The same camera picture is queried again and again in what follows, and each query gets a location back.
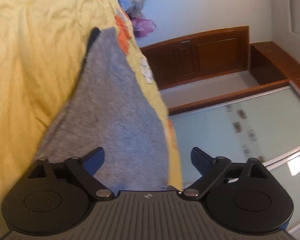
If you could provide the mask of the grey fuzzy sweater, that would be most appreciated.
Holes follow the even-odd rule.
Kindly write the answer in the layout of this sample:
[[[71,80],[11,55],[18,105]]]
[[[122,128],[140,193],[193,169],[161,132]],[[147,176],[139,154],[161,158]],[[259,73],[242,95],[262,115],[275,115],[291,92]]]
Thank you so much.
[[[120,49],[114,28],[94,28],[79,79],[46,130],[37,159],[58,163],[101,147],[95,178],[113,192],[168,186],[168,150],[155,110]]]

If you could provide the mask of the frosted glass sliding wardrobe door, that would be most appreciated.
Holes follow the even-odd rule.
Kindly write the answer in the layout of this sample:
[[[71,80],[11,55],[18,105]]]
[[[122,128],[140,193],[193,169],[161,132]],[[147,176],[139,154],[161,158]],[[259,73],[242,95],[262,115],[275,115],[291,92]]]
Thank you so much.
[[[200,176],[190,153],[259,159],[291,196],[288,232],[300,239],[300,95],[290,86],[172,117],[184,186]]]

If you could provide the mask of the brown wooden door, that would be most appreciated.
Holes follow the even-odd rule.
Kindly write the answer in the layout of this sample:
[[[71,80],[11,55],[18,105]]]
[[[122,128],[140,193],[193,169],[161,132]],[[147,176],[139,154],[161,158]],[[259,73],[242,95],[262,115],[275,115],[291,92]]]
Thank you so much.
[[[249,28],[210,30],[142,48],[160,90],[248,69]]]

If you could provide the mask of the yellow carrot print quilt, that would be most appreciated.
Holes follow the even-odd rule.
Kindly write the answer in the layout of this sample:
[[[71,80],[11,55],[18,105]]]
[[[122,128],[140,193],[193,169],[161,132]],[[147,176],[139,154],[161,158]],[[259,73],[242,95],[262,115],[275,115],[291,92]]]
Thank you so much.
[[[69,97],[94,27],[117,40],[166,135],[169,183],[183,176],[173,126],[133,26],[117,0],[0,0],[0,206]],[[0,237],[7,233],[0,211]]]

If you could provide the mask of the purple plastic bag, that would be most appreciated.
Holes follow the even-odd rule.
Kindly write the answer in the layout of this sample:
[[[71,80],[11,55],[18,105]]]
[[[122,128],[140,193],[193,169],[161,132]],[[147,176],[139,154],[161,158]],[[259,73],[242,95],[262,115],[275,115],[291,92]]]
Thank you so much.
[[[132,18],[134,35],[137,38],[147,37],[148,34],[152,33],[156,29],[156,25],[152,20],[145,18]]]

